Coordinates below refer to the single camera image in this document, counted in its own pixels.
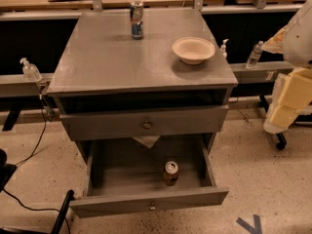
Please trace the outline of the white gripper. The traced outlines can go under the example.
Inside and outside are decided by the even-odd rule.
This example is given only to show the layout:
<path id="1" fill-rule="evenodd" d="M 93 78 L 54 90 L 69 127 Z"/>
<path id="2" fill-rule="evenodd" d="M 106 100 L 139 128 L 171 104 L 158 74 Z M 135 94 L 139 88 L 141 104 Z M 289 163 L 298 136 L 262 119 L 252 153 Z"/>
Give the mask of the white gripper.
<path id="1" fill-rule="evenodd" d="M 289 75 L 279 74 L 263 124 L 264 130 L 271 134 L 285 131 L 296 119 L 297 110 L 303 110 L 311 102 L 311 69 L 296 68 Z"/>

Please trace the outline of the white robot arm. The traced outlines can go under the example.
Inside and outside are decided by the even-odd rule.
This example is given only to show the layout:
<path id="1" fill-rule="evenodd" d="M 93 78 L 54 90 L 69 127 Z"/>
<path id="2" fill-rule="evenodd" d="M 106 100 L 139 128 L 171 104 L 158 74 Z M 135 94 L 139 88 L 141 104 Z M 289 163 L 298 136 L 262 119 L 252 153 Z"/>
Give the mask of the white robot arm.
<path id="1" fill-rule="evenodd" d="M 282 54 L 294 66 L 287 76 L 278 76 L 263 124 L 266 132 L 278 134 L 312 102 L 312 0 L 306 1 L 262 50 Z"/>

